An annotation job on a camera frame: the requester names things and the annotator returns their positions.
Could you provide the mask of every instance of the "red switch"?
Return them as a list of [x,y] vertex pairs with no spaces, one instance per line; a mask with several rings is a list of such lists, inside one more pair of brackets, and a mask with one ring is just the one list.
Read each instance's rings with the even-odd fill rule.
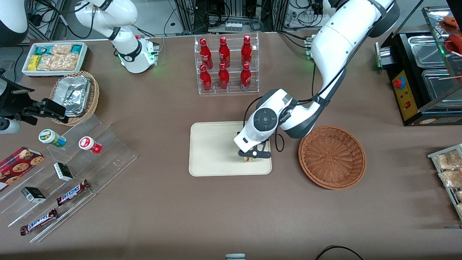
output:
[[403,82],[402,82],[400,79],[397,79],[397,80],[395,80],[395,81],[393,82],[393,86],[394,86],[395,88],[400,88],[402,84],[403,84]]

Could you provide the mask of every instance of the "acrylic bottle rack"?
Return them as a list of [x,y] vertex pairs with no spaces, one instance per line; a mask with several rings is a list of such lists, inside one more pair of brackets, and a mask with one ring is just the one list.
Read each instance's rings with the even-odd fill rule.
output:
[[[241,71],[242,71],[242,63],[241,63],[241,48],[243,45],[244,36],[250,36],[250,45],[252,46],[252,62],[250,63],[250,72],[252,73],[250,88],[247,91],[243,91],[241,89]],[[227,94],[227,93],[253,93],[258,92],[260,89],[260,81],[259,81],[259,39],[258,33],[249,33],[249,34],[226,34],[226,41],[230,48],[231,54],[231,66],[228,68],[228,72],[230,74],[230,84],[228,90],[223,90],[220,88],[220,82],[218,78],[218,72],[220,71],[219,64],[220,58],[218,54],[218,50],[220,48],[220,40],[218,35],[204,35],[200,37],[195,37],[195,44],[194,44],[194,55],[195,55],[195,62],[196,62],[196,74],[197,74],[197,86],[199,90],[199,94]],[[212,91],[205,92],[202,84],[201,79],[199,77],[201,71],[199,70],[199,66],[202,64],[201,60],[201,45],[199,44],[199,40],[201,38],[205,38],[207,40],[207,46],[210,48],[212,52],[212,61],[213,61],[213,68],[209,70],[210,76],[212,77]]]
[[[17,229],[18,236],[22,226],[28,225],[56,208],[59,218],[46,222],[24,237],[31,243],[40,242],[55,230],[95,197],[137,157],[117,139],[109,129],[109,125],[95,115],[72,127],[63,136],[67,140],[64,147],[49,145],[42,152],[45,160],[41,164],[0,193],[1,217],[9,227]],[[103,150],[96,155],[80,149],[78,142],[84,136],[90,136],[102,144]],[[69,166],[73,180],[66,182],[58,178],[53,167],[56,162],[66,163]],[[58,207],[56,199],[85,179],[91,186]],[[26,186],[37,187],[47,198],[46,201],[42,204],[29,202],[21,193]]]

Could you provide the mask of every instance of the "wicker basket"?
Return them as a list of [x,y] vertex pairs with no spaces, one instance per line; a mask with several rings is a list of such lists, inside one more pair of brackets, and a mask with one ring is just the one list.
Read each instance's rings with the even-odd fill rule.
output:
[[[96,82],[95,78],[90,73],[88,73],[86,71],[79,71],[79,72],[76,72],[76,73],[66,75],[64,77],[77,77],[77,76],[85,76],[85,77],[88,77],[91,80],[90,93],[88,94],[88,101],[87,101],[86,108],[85,108],[85,114],[83,116],[79,117],[79,118],[69,118],[69,121],[68,121],[67,124],[64,124],[64,123],[62,123],[62,122],[60,122],[60,121],[58,121],[56,119],[52,119],[53,122],[55,122],[57,124],[64,124],[64,125],[68,125],[68,126],[74,126],[78,122],[83,121],[86,118],[90,118],[95,113],[96,106],[98,105],[98,98],[99,98],[98,82]],[[55,87],[51,91],[50,99],[53,99],[53,97],[55,96],[55,91],[56,91],[56,87],[58,86],[58,82],[56,82]]]
[[331,190],[355,185],[366,169],[359,141],[336,126],[316,127],[305,136],[298,147],[298,160],[312,181]]

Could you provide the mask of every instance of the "tabletop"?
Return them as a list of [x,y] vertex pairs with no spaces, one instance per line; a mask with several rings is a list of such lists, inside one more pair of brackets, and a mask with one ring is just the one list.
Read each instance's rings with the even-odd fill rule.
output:
[[[313,61],[304,50],[277,33],[259,37],[258,95],[283,88],[309,98]],[[443,229],[460,221],[426,155],[462,143],[462,128],[402,125],[386,73],[374,70],[373,44],[383,40],[365,42],[316,123],[342,127],[364,147],[364,177],[343,191],[315,185],[299,165],[299,140],[282,131],[286,148],[273,153],[268,175],[191,176],[191,125],[242,120],[258,95],[200,96],[194,36],[166,39],[158,66],[141,74],[120,65],[109,41],[86,42],[83,70],[100,86],[96,114],[139,157],[38,244],[0,216],[0,258],[216,260],[245,253],[249,260],[314,259],[325,247],[342,245],[365,259],[460,259],[462,232]],[[56,81],[25,76],[22,85],[41,100]],[[317,72],[315,90],[321,82]],[[0,135],[0,158],[21,146],[44,150],[37,136],[45,128],[68,129],[48,118],[22,125],[18,134]],[[348,252],[330,254],[353,259]]]

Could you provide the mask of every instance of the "red bottle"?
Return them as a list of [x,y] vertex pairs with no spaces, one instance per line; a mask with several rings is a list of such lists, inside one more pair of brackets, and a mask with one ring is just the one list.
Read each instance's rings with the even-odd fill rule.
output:
[[201,69],[199,77],[201,78],[202,88],[205,92],[212,91],[212,78],[210,77],[209,72],[207,72],[207,67],[204,64],[201,64],[199,68]]
[[250,78],[252,77],[252,73],[249,70],[250,65],[248,62],[246,62],[243,67],[244,69],[241,72],[241,89],[247,91],[250,88]]
[[242,66],[246,62],[249,64],[252,63],[252,46],[250,45],[250,36],[244,36],[244,45],[242,45],[241,49],[241,56],[242,56]]
[[230,85],[230,73],[226,69],[226,64],[224,62],[220,63],[220,71],[218,72],[218,77],[220,78],[220,88],[227,90]]
[[213,62],[212,62],[212,53],[207,46],[207,41],[202,38],[200,39],[199,43],[201,44],[201,60],[202,64],[204,64],[208,70],[211,70],[213,68]]
[[218,53],[220,55],[220,62],[224,62],[225,66],[229,68],[231,66],[231,55],[230,48],[226,44],[226,37],[220,37],[220,49]]

